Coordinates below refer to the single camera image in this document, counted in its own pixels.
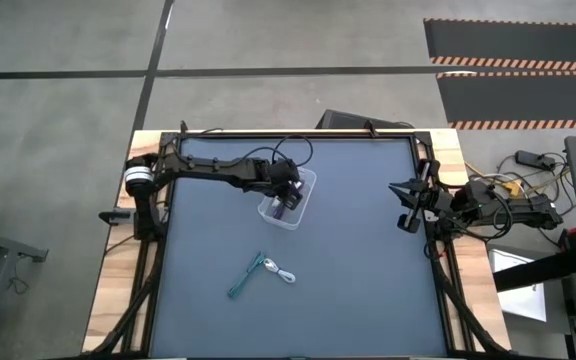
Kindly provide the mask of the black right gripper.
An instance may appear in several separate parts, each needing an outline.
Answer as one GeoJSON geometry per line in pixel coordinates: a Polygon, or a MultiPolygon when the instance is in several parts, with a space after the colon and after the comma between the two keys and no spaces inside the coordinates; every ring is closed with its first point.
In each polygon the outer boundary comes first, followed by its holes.
{"type": "Polygon", "coordinates": [[[401,230],[416,233],[421,224],[418,215],[423,215],[425,211],[437,214],[450,210],[452,195],[439,179],[439,168],[439,161],[421,159],[414,178],[388,185],[393,192],[396,192],[401,204],[408,209],[407,214],[399,216],[397,226],[401,230]]]}

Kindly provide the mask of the grey-blue table mat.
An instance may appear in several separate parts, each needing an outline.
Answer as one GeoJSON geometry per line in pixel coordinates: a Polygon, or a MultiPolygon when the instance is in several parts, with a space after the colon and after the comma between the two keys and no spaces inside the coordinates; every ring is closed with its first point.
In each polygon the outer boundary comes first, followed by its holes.
{"type": "Polygon", "coordinates": [[[414,174],[406,140],[290,140],[317,175],[299,227],[257,212],[258,193],[174,187],[154,357],[442,356],[423,232],[397,226],[388,185],[414,174]]]}

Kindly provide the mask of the black bar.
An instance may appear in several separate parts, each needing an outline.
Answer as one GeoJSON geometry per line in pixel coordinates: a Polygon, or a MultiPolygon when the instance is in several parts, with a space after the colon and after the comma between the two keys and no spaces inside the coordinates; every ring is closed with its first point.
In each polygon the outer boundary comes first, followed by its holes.
{"type": "Polygon", "coordinates": [[[576,274],[576,249],[566,250],[493,274],[498,292],[527,287],[576,274]]]}

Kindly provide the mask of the black orange-striped floor mat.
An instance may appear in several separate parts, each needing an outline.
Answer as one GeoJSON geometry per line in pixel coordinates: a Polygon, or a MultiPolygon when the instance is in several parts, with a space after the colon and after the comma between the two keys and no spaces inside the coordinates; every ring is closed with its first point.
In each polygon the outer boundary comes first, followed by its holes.
{"type": "Polygon", "coordinates": [[[576,23],[427,18],[434,64],[576,71],[576,23]]]}
{"type": "Polygon", "coordinates": [[[576,71],[445,73],[437,84],[457,130],[576,129],[576,71]]]}

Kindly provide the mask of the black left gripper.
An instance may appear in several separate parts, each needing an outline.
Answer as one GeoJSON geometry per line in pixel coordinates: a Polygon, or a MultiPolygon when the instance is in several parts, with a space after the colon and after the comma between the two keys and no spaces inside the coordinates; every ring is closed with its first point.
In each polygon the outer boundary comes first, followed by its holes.
{"type": "Polygon", "coordinates": [[[269,197],[274,197],[273,214],[283,215],[287,207],[295,210],[302,200],[298,183],[299,171],[293,160],[279,160],[269,167],[271,187],[269,197]]]}

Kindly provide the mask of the black side bracket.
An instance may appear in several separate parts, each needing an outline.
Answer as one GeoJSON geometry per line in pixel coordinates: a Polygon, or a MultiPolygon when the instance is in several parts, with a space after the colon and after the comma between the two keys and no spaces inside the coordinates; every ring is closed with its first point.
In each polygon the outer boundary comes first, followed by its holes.
{"type": "Polygon", "coordinates": [[[133,213],[129,210],[103,211],[98,214],[100,220],[110,226],[128,224],[132,222],[133,213]]]}

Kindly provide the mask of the clear plastic bin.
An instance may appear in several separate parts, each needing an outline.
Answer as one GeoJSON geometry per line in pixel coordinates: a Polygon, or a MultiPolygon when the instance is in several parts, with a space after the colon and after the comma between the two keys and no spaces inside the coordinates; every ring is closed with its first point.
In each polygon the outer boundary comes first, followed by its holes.
{"type": "Polygon", "coordinates": [[[283,215],[274,215],[272,205],[274,198],[264,197],[257,206],[257,212],[267,223],[286,230],[296,230],[299,227],[316,184],[317,175],[312,170],[303,167],[299,167],[298,171],[301,179],[299,187],[302,195],[301,202],[295,210],[287,208],[283,215]]]}

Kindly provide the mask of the black power strip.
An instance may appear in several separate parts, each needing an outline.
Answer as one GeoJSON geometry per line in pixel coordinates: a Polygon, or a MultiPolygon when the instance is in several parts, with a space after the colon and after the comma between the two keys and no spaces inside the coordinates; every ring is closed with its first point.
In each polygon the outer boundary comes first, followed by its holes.
{"type": "Polygon", "coordinates": [[[519,165],[531,168],[552,171],[555,168],[556,161],[545,154],[537,154],[524,150],[518,150],[514,154],[514,160],[519,165]]]}

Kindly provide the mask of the white board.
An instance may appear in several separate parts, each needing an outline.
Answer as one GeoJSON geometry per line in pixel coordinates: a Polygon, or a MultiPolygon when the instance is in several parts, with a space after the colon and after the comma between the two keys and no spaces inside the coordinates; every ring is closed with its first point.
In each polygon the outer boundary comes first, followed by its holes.
{"type": "MultiPolygon", "coordinates": [[[[489,260],[494,273],[533,262],[533,259],[497,249],[489,252],[489,260]]],[[[505,313],[541,322],[547,321],[543,283],[513,290],[499,291],[498,298],[502,311],[505,313]]]]}

